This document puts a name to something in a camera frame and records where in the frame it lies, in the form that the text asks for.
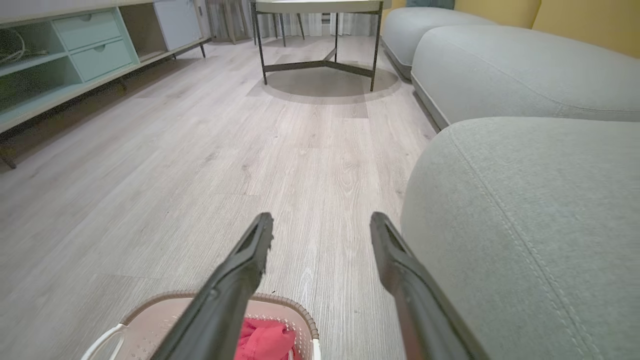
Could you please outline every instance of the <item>table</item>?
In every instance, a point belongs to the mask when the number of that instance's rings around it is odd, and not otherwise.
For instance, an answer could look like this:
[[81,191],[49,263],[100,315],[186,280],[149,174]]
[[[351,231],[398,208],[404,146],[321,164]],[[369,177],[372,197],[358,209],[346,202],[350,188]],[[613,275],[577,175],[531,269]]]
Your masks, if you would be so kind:
[[[255,29],[257,31],[258,48],[260,49],[260,62],[262,64],[262,77],[267,84],[267,72],[310,69],[314,67],[330,67],[341,71],[350,72],[371,78],[371,91],[376,77],[376,60],[378,59],[378,46],[380,44],[380,25],[382,22],[382,10],[390,8],[390,0],[253,0],[251,11]],[[262,54],[262,37],[258,14],[263,13],[332,13],[335,12],[335,46],[322,60],[303,61],[298,63],[284,63],[265,65]],[[378,28],[376,30],[376,48],[373,55],[372,69],[347,65],[338,62],[338,22],[340,13],[363,13],[378,16]]]

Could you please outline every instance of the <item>white basket handle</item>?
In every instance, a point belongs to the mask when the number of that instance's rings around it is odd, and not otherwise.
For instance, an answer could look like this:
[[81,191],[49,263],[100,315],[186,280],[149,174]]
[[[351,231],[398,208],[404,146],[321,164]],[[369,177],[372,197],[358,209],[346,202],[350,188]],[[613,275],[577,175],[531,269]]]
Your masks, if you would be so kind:
[[[110,328],[109,330],[107,330],[107,332],[105,332],[104,334],[102,334],[101,337],[98,338],[98,340],[95,341],[95,343],[93,343],[89,349],[87,349],[87,351],[84,353],[84,355],[82,356],[82,358],[80,358],[80,360],[90,360],[95,353],[98,352],[98,350],[100,350],[100,348],[102,348],[102,346],[109,341],[113,336],[115,336],[116,334],[121,333],[121,330],[124,329],[126,326],[122,325],[121,323],[119,323],[118,325]],[[116,348],[114,349],[110,360],[113,360],[116,355],[118,354],[118,351],[120,350],[120,347],[122,346],[122,343],[124,342],[124,337],[122,337],[120,339],[120,341],[118,342],[118,345],[116,346]]]

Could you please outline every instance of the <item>cable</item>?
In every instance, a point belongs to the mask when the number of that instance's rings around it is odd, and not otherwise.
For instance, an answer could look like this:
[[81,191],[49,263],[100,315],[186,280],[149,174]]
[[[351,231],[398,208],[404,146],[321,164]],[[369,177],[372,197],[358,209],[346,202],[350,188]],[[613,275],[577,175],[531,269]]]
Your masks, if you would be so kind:
[[22,38],[22,35],[20,35],[18,31],[15,31],[14,29],[6,29],[6,30],[11,31],[12,33],[15,33],[18,36],[18,38],[20,39],[20,43],[22,44],[22,49],[20,49],[20,51],[16,51],[11,55],[8,55],[2,58],[0,60],[0,63],[9,63],[9,62],[18,61],[22,58],[22,56],[24,55],[24,52],[27,50],[26,46],[24,45],[24,39]]

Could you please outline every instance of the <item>fabric upholstery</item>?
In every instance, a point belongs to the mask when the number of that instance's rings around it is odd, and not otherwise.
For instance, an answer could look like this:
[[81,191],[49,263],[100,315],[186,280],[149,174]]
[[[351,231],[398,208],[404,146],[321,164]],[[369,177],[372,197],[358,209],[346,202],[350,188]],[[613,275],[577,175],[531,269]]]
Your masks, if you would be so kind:
[[492,359],[640,354],[640,124],[489,118],[438,134],[402,233]]
[[639,60],[530,29],[433,29],[416,49],[412,78],[448,124],[491,116],[640,120]]
[[413,54],[422,36],[429,30],[448,25],[495,24],[463,12],[441,8],[401,8],[385,20],[382,41],[388,54],[406,78],[410,77]]

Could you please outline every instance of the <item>cabinet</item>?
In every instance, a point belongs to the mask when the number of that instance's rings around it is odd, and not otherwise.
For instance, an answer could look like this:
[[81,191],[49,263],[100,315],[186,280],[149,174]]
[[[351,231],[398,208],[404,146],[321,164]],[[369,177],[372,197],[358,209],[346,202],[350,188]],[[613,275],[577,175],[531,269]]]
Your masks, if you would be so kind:
[[11,54],[0,62],[0,132],[167,56],[196,46],[204,55],[193,0],[129,3],[0,17],[0,50]]
[[158,0],[154,8],[168,50],[202,37],[193,0]]

